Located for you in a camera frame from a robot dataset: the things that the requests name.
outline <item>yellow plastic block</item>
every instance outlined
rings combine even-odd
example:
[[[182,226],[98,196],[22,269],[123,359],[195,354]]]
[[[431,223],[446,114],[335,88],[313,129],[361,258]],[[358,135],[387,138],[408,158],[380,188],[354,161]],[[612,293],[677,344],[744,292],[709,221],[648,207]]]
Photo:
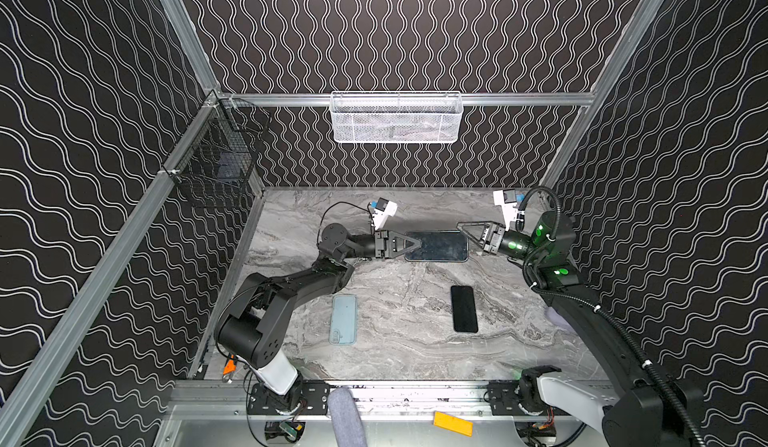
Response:
[[[464,434],[467,437],[472,437],[472,423],[453,415],[435,412],[435,425],[455,433]]]

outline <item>black wall panel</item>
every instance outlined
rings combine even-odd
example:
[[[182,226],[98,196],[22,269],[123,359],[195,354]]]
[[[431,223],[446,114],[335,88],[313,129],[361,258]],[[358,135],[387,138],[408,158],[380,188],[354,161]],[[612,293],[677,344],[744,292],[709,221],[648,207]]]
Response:
[[[270,186],[533,186],[577,111],[467,107],[453,144],[338,144],[327,108],[280,108],[257,144],[256,165]]]
[[[558,192],[574,257],[708,445],[768,441],[768,0],[666,0]]]
[[[184,0],[234,93],[581,92],[639,0]]]
[[[24,445],[152,445],[249,211],[194,209],[171,194]]]
[[[197,113],[158,0],[0,0],[0,405]]]

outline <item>metal basket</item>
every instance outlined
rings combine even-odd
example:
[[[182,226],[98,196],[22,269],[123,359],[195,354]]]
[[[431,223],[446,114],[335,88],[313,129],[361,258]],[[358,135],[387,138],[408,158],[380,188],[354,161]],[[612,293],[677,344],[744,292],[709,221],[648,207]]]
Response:
[[[464,106],[458,92],[332,92],[333,140],[341,144],[452,144]]]
[[[239,207],[252,195],[247,184],[255,164],[254,145],[270,115],[259,109],[259,122],[245,128],[224,112],[214,111],[188,150],[184,168],[172,176],[182,196],[196,207]]]

